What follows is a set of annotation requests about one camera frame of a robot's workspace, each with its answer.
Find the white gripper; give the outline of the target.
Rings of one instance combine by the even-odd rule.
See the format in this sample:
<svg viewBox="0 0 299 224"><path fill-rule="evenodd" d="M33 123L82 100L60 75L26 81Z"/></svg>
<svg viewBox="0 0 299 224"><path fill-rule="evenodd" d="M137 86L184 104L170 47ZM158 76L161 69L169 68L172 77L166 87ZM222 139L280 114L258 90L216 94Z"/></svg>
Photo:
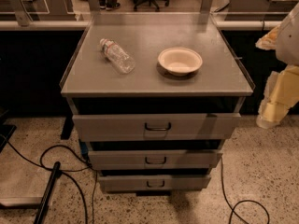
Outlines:
<svg viewBox="0 0 299 224"><path fill-rule="evenodd" d="M288 65L272 72L266 81L256 124L264 129L276 127L299 102L299 67Z"/></svg>

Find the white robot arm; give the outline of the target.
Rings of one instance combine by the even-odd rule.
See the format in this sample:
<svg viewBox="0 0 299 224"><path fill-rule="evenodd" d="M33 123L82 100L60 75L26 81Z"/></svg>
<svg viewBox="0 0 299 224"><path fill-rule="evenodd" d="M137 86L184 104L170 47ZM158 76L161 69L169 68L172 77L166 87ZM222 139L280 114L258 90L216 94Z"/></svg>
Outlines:
<svg viewBox="0 0 299 224"><path fill-rule="evenodd" d="M256 43L259 49L276 52L286 68L272 72L266 81L256 124L264 129L278 126L299 102L299 4Z"/></svg>

